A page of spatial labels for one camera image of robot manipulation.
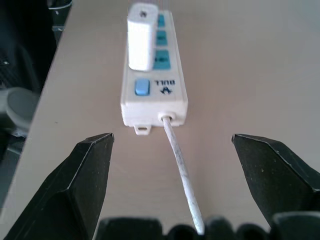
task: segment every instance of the power strip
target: power strip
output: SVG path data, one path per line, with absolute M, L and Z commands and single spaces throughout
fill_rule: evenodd
M 152 126 L 163 127 L 170 117 L 172 126 L 185 123 L 188 97 L 179 55 L 172 13 L 159 11 L 155 58 L 150 71 L 132 70 L 128 44 L 123 69 L 121 112 L 124 125 L 137 135 L 148 135 Z

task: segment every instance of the beige table surface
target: beige table surface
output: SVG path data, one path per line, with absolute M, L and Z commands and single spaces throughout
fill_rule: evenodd
M 171 0 L 189 99 L 175 128 L 200 210 L 268 227 L 249 192 L 234 133 L 283 141 L 320 171 L 320 17 L 306 0 Z M 128 1 L 74 1 L 0 217 L 2 239 L 76 143 L 114 133 L 101 218 L 192 224 L 162 128 L 136 136 L 120 94 Z

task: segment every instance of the power switch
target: power switch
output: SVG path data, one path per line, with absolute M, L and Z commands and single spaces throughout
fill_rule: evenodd
M 150 95 L 150 81 L 145 78 L 138 78 L 135 81 L 135 95 L 149 96 Z

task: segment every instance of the table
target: table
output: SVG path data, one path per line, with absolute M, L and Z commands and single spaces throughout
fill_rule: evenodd
M 175 133 L 205 218 L 268 228 L 248 189 L 234 133 L 284 142 L 320 171 L 320 15 L 311 0 L 172 0 L 189 107 Z M 0 217 L 4 237 L 76 143 L 114 133 L 101 218 L 192 224 L 164 130 L 125 127 L 120 94 L 128 1 L 77 0 Z

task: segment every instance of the white power cord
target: white power cord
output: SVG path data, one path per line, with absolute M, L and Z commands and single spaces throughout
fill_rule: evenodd
M 176 164 L 178 165 L 178 168 L 179 168 L 179 173 L 182 180 L 184 194 L 186 196 L 186 200 L 189 205 L 189 209 L 191 212 L 195 229 L 199 235 L 203 235 L 205 233 L 204 221 L 202 219 L 201 212 L 195 197 L 195 193 L 189 179 L 184 157 L 182 156 L 182 152 L 178 145 L 176 135 L 170 123 L 171 118 L 169 116 L 166 116 L 162 118 L 162 121 L 163 121 L 163 127 L 165 130 L 165 133 L 169 139 L 169 142 L 171 144 L 171 147 L 176 159 Z

